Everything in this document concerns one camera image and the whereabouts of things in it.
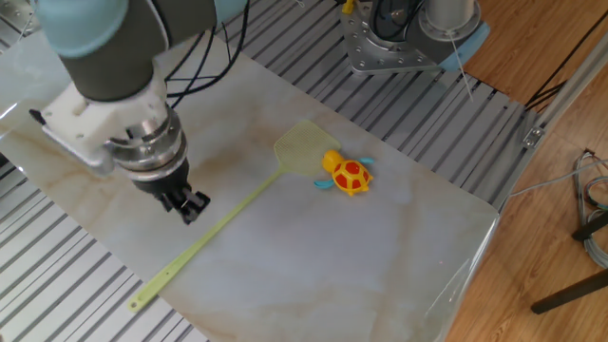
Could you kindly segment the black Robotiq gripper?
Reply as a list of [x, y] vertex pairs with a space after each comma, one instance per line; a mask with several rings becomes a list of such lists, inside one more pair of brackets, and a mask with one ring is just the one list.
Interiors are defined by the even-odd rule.
[[175, 210], [185, 224], [194, 222], [200, 213], [210, 203], [210, 198], [201, 192], [192, 193], [191, 185], [187, 178], [189, 174], [189, 162], [185, 160], [175, 171], [168, 176], [158, 180], [139, 181], [133, 180], [134, 185], [141, 191], [160, 197], [161, 204], [167, 212]]

